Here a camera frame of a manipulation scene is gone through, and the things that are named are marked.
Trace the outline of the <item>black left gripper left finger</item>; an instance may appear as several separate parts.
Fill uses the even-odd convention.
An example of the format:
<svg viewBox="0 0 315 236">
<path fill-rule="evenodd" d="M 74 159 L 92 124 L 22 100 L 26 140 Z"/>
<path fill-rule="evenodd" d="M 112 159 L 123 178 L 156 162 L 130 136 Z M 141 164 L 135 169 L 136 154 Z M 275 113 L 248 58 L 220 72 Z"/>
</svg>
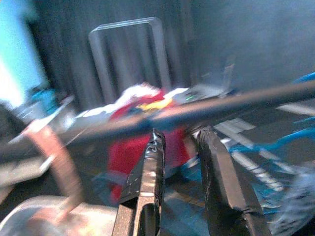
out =
<svg viewBox="0 0 315 236">
<path fill-rule="evenodd" d="M 160 236 L 165 136 L 153 129 L 121 193 L 112 236 Z"/>
</svg>

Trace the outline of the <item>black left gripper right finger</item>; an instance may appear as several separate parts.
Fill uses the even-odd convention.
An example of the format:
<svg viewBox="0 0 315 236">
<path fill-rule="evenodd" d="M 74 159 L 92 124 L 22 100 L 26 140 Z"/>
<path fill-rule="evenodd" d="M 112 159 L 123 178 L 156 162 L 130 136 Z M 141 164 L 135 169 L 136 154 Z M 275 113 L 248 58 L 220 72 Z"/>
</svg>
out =
<svg viewBox="0 0 315 236">
<path fill-rule="evenodd" d="M 209 127 L 199 130 L 196 149 L 210 236 L 271 236 L 257 196 Z"/>
</svg>

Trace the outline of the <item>blue plastic hanger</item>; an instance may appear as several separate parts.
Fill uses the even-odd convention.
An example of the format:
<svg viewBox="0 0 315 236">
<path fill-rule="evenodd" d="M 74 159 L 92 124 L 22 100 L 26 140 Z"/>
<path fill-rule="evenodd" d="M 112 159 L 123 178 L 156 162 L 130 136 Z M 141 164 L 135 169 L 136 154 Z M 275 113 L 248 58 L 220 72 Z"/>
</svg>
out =
<svg viewBox="0 0 315 236">
<path fill-rule="evenodd" d="M 303 83 L 303 82 L 308 82 L 308 81 L 313 81 L 313 80 L 315 80 L 315 72 L 309 73 L 307 75 L 303 75 L 300 78 L 295 79 L 293 83 L 297 84 L 297 83 Z"/>
<path fill-rule="evenodd" d="M 231 147 L 228 151 L 230 154 L 235 153 L 235 152 L 249 153 L 249 152 L 271 151 L 271 150 L 279 149 L 280 147 L 287 145 L 293 142 L 294 140 L 305 138 L 305 137 L 315 139 L 315 128 L 307 128 L 307 129 L 299 130 L 297 132 L 283 136 L 277 139 L 273 143 L 253 144 L 250 147 L 237 145 L 237 146 Z"/>
</svg>

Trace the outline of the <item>pink plastic hanger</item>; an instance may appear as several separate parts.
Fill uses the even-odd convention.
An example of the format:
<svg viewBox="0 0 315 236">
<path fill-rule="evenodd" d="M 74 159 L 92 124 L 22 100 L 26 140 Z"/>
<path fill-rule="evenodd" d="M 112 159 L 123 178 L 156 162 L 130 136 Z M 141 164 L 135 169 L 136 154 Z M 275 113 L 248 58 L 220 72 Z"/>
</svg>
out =
<svg viewBox="0 0 315 236">
<path fill-rule="evenodd" d="M 61 212 L 66 214 L 83 201 L 82 185 L 71 156 L 58 135 L 48 125 L 35 120 L 23 131 L 37 149 L 51 159 L 51 169 L 61 192 L 67 196 Z"/>
</svg>

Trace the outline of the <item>red shirt with yellow print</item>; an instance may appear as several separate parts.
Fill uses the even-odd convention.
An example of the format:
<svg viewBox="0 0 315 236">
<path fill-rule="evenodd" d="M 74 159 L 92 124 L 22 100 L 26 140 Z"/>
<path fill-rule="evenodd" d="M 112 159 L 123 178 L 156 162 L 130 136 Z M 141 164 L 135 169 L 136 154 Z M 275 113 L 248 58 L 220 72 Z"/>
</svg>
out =
<svg viewBox="0 0 315 236">
<path fill-rule="evenodd" d="M 170 95 L 159 88 L 133 86 L 126 89 L 114 105 L 115 110 L 110 117 L 111 121 L 132 113 L 152 112 L 173 107 L 175 103 Z M 149 137 L 149 134 L 135 136 L 119 140 L 110 146 L 107 170 L 110 174 L 122 179 L 122 183 L 110 186 L 110 198 L 113 202 L 119 200 L 126 177 L 139 161 Z M 165 132 L 165 139 L 167 141 L 166 171 L 171 176 L 179 168 L 191 164 L 196 157 L 196 151 L 191 139 L 186 136 L 184 128 Z"/>
</svg>

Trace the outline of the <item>black metal clothes rack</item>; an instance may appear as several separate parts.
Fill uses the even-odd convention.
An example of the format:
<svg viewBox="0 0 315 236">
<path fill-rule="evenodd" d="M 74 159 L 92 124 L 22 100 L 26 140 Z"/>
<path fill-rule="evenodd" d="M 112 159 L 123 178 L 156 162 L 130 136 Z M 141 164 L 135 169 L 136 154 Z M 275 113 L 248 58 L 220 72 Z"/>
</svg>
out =
<svg viewBox="0 0 315 236">
<path fill-rule="evenodd" d="M 167 108 L 152 115 L 134 115 L 100 124 L 89 124 L 52 136 L 44 132 L 40 140 L 52 144 L 60 140 L 63 146 L 87 143 L 98 139 L 109 142 L 148 133 L 152 129 L 171 130 L 184 124 L 218 120 L 228 115 L 252 109 L 277 107 L 286 103 L 315 98 L 315 81 L 257 90 L 237 96 L 204 99 L 178 107 Z"/>
</svg>

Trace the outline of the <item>light denim shorts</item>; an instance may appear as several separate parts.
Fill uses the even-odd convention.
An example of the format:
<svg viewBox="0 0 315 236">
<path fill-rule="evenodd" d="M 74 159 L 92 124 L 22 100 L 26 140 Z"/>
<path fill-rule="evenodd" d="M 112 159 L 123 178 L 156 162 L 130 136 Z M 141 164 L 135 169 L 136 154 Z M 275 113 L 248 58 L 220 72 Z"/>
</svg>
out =
<svg viewBox="0 0 315 236">
<path fill-rule="evenodd" d="M 0 236 L 112 235 L 117 208 L 81 203 L 66 212 L 67 203 L 60 196 L 27 199 L 0 222 Z"/>
</svg>

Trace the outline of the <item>grey metal frame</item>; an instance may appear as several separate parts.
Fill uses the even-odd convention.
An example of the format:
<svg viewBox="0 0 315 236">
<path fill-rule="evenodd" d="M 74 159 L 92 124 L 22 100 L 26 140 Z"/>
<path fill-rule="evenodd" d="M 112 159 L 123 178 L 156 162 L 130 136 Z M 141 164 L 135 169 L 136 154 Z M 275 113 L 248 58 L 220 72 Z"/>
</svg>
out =
<svg viewBox="0 0 315 236">
<path fill-rule="evenodd" d="M 113 103 L 124 89 L 142 82 L 171 90 L 158 17 L 99 25 L 89 33 L 89 43 L 105 103 Z"/>
</svg>

